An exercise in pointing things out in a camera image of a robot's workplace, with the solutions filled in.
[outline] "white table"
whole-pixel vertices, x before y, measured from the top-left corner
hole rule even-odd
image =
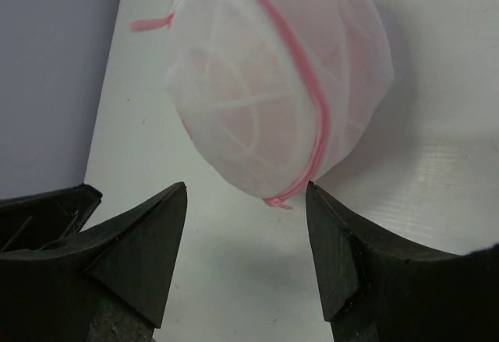
[[[223,182],[163,87],[168,32],[128,31],[171,2],[121,2],[86,177],[104,193],[90,225],[184,181],[188,216],[158,342],[331,340],[303,200],[270,209]],[[499,0],[376,2],[398,81],[320,184],[425,245],[465,253],[499,242]]]

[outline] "white surface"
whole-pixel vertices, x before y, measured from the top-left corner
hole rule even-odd
[[[172,0],[122,0],[86,182],[90,223],[173,182],[189,210],[158,342],[327,341],[302,200],[272,210],[196,153],[164,92],[166,31],[127,23]],[[398,82],[360,145],[322,181],[334,196],[423,244],[499,241],[499,0],[377,0]]]

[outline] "pink fabric inside bag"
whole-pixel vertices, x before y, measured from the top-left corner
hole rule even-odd
[[[220,175],[284,206],[345,158],[394,79],[371,0],[177,0],[167,88]]]

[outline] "gray wall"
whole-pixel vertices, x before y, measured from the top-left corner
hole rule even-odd
[[[0,0],[0,199],[83,181],[119,0]]]

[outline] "white mesh bag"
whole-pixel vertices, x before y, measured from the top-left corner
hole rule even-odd
[[[345,158],[394,79],[371,0],[176,0],[167,90],[218,173],[284,206]]]

